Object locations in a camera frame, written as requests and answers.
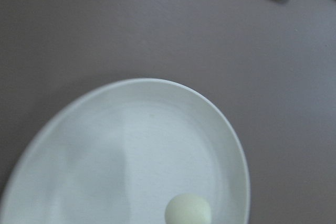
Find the cream round plate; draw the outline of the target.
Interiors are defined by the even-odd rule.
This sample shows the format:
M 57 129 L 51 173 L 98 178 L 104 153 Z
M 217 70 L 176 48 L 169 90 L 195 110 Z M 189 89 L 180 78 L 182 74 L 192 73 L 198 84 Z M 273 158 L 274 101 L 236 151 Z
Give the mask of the cream round plate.
M 209 202 L 212 223 L 247 223 L 241 143 L 196 91 L 129 79 L 76 99 L 34 136 L 5 186 L 1 223 L 164 223 L 183 193 Z

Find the white steamed bun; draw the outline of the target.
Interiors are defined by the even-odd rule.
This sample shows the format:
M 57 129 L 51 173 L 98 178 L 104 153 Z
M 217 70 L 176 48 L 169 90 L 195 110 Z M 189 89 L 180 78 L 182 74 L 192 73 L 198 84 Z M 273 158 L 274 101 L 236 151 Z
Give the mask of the white steamed bun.
M 195 194 L 180 194 L 166 206 L 165 223 L 211 223 L 212 210 L 206 199 Z

